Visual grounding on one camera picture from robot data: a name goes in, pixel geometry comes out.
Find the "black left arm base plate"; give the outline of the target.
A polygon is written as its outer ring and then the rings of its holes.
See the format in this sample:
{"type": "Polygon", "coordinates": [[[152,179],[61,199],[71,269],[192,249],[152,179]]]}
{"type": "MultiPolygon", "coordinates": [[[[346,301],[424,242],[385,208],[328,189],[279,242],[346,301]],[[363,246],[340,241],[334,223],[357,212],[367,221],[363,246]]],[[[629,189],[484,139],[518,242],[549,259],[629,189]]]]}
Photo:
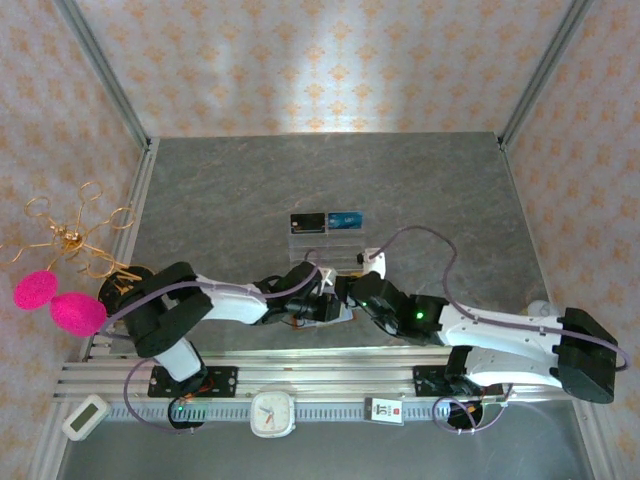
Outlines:
{"type": "Polygon", "coordinates": [[[147,395],[150,398],[234,398],[239,369],[234,366],[206,366],[183,381],[174,380],[166,368],[152,369],[147,395]]]}

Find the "blue credit card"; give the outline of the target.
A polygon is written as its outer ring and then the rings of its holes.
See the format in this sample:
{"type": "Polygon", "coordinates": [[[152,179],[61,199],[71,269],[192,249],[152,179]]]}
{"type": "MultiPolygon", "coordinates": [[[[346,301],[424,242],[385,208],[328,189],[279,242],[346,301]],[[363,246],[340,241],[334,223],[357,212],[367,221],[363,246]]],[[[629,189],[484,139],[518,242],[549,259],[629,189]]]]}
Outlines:
{"type": "Polygon", "coordinates": [[[329,212],[327,223],[329,230],[361,230],[364,214],[361,211],[329,212]]]}

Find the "clear acrylic card stand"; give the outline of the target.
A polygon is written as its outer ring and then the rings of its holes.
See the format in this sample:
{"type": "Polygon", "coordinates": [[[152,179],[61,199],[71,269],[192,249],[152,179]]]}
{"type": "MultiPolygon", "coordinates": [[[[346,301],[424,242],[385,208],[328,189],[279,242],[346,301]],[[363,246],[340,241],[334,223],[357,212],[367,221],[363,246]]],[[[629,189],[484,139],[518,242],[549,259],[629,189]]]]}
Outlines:
{"type": "Polygon", "coordinates": [[[355,230],[330,230],[326,233],[290,234],[288,236],[289,264],[294,267],[305,260],[333,268],[339,274],[361,272],[357,257],[365,249],[365,235],[355,230]]]}

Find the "black credit card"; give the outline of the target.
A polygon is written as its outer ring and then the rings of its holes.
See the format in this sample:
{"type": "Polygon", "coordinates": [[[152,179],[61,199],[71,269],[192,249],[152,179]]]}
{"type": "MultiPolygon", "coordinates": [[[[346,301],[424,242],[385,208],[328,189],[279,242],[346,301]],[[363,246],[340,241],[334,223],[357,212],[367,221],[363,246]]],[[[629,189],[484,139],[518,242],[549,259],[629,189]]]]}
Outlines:
{"type": "Polygon", "coordinates": [[[295,213],[290,217],[292,235],[324,234],[326,232],[326,215],[324,212],[295,213]]]}

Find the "pink fluffy ball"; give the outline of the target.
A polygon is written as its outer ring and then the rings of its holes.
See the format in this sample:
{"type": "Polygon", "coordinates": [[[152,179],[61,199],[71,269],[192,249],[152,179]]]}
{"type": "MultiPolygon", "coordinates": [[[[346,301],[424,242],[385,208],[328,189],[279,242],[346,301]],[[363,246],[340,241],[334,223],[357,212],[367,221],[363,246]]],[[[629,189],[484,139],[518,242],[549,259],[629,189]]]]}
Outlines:
{"type": "Polygon", "coordinates": [[[105,306],[81,292],[69,292],[54,297],[49,311],[59,328],[78,337],[95,334],[107,320],[105,306]]]}
{"type": "Polygon", "coordinates": [[[14,304],[26,311],[36,310],[48,304],[57,294],[58,278],[49,270],[33,272],[25,276],[15,287],[14,304]]]}

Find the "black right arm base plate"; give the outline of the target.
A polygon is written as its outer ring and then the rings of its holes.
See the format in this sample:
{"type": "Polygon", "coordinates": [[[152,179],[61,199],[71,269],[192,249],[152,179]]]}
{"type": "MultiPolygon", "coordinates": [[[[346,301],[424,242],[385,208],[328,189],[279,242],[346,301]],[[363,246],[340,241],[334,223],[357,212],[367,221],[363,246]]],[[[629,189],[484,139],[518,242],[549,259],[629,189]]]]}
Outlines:
{"type": "Polygon", "coordinates": [[[501,385],[480,386],[463,375],[448,373],[444,365],[416,365],[412,378],[417,397],[482,397],[503,395],[501,385]]]}

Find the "round black gold clock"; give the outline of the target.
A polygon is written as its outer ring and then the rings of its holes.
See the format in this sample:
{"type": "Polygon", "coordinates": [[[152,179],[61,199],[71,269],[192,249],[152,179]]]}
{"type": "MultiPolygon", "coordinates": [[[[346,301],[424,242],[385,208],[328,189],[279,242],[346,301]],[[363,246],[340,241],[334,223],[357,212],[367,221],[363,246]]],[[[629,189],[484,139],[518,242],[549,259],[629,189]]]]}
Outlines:
{"type": "Polygon", "coordinates": [[[98,300],[105,306],[108,316],[118,311],[122,296],[132,290],[137,283],[154,275],[154,272],[141,265],[130,265],[115,269],[102,283],[98,300]]]}

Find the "white square analog clock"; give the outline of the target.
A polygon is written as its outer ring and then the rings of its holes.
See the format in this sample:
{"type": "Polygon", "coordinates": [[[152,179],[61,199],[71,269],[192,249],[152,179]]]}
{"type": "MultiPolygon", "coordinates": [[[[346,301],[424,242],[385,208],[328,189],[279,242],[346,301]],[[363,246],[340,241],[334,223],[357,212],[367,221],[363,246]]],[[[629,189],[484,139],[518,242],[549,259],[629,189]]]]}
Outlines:
{"type": "Polygon", "coordinates": [[[296,428],[293,398],[280,391],[258,393],[250,406],[250,428],[263,439],[288,436],[296,428]]]}

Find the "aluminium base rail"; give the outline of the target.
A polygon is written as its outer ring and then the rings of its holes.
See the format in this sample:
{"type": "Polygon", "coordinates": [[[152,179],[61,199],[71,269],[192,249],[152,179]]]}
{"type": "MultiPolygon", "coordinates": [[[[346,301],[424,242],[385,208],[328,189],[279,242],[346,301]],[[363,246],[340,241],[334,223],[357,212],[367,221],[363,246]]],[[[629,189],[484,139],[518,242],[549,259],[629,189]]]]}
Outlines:
{"type": "MultiPolygon", "coordinates": [[[[442,347],[356,347],[219,352],[204,359],[211,366],[238,369],[236,399],[279,390],[304,402],[357,401],[365,396],[411,398],[412,369],[443,366],[450,350],[442,347]]],[[[53,396],[80,401],[90,394],[106,400],[122,397],[127,374],[139,360],[98,356],[63,365],[53,396]]]]}

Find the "brown card holder wallet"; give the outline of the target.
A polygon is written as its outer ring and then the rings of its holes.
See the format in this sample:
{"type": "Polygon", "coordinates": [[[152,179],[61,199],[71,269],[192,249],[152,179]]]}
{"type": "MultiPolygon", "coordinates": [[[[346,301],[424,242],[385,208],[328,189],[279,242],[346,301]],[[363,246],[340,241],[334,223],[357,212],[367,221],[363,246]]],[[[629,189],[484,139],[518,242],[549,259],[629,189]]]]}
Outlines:
{"type": "Polygon", "coordinates": [[[321,322],[309,319],[296,319],[293,318],[291,321],[287,321],[286,324],[289,325],[293,330],[304,330],[310,328],[321,328],[328,327],[334,325],[340,325],[346,322],[350,322],[355,319],[355,313],[353,310],[349,310],[346,308],[342,308],[339,316],[336,319],[321,322]]]}

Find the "white digital timer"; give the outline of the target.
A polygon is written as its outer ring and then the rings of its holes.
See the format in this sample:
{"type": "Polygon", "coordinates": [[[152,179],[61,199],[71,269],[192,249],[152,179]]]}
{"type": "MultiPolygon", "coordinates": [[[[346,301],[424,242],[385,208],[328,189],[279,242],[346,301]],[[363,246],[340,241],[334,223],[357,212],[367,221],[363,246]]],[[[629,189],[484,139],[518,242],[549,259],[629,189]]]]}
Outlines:
{"type": "Polygon", "coordinates": [[[74,442],[85,440],[107,417],[111,405],[97,394],[88,395],[64,420],[61,429],[74,442]]]}

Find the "black white number tag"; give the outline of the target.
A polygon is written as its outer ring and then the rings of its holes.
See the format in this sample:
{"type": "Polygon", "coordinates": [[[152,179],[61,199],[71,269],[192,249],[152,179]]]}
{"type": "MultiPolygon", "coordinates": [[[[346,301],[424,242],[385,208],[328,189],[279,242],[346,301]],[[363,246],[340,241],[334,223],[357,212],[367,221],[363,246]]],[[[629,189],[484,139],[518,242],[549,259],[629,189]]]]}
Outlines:
{"type": "Polygon", "coordinates": [[[364,420],[385,425],[403,426],[403,402],[366,397],[364,399],[364,420]]]}

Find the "aluminium frame corner post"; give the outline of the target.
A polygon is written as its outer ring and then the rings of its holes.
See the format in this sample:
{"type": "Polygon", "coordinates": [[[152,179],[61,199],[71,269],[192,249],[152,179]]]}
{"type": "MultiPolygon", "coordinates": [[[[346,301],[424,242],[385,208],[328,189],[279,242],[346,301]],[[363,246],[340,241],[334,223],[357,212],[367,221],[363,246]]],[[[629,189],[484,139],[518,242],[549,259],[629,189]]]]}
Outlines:
{"type": "Polygon", "coordinates": [[[569,7],[554,31],[540,61],[519,97],[505,127],[497,136],[498,146],[506,152],[512,145],[546,84],[559,65],[566,49],[579,30],[595,0],[571,0],[569,7]]]}
{"type": "Polygon", "coordinates": [[[104,87],[107,96],[120,114],[127,130],[140,148],[146,150],[150,137],[118,80],[103,48],[76,0],[53,0],[71,32],[75,35],[84,56],[104,87]]]}

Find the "aluminium side rail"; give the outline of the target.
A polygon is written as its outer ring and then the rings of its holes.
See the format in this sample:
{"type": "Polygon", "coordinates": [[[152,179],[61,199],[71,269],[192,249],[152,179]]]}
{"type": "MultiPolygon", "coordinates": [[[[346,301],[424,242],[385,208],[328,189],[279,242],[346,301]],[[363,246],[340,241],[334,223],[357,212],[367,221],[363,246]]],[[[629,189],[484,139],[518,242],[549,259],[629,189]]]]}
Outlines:
{"type": "Polygon", "coordinates": [[[116,233],[113,246],[110,250],[110,253],[117,262],[116,269],[133,265],[131,259],[141,225],[142,214],[160,143],[161,139],[159,137],[150,139],[150,144],[146,150],[143,150],[136,168],[131,188],[129,189],[127,203],[125,204],[125,206],[131,208],[132,211],[127,212],[124,217],[125,222],[132,221],[132,224],[126,229],[116,233]]]}

